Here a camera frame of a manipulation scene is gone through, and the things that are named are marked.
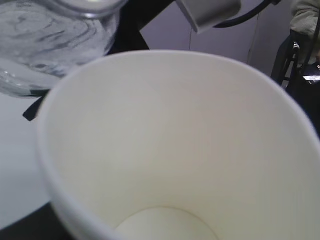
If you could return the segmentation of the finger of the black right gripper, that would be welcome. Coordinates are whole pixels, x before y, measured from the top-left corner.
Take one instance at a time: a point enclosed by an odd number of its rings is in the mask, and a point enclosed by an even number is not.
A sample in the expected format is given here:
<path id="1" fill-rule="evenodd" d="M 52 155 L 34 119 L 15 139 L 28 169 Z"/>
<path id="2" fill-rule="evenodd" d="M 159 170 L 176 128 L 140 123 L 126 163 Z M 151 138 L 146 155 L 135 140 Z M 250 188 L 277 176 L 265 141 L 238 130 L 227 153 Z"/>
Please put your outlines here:
<path id="1" fill-rule="evenodd" d="M 31 104 L 22 114 L 22 116 L 29 122 L 34 120 L 37 116 L 38 110 L 44 100 L 44 96 L 37 99 L 33 104 Z"/>

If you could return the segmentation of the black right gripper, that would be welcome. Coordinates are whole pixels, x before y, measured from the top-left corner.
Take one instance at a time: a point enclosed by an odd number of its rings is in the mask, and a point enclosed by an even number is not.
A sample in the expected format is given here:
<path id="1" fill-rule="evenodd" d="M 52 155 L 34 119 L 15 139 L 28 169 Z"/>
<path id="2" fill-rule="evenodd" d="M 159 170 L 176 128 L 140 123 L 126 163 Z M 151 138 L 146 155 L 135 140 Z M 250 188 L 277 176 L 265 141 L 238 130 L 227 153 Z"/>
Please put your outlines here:
<path id="1" fill-rule="evenodd" d="M 149 49 L 174 49 L 180 10 L 173 0 L 129 0 L 120 11 L 112 54 Z"/>

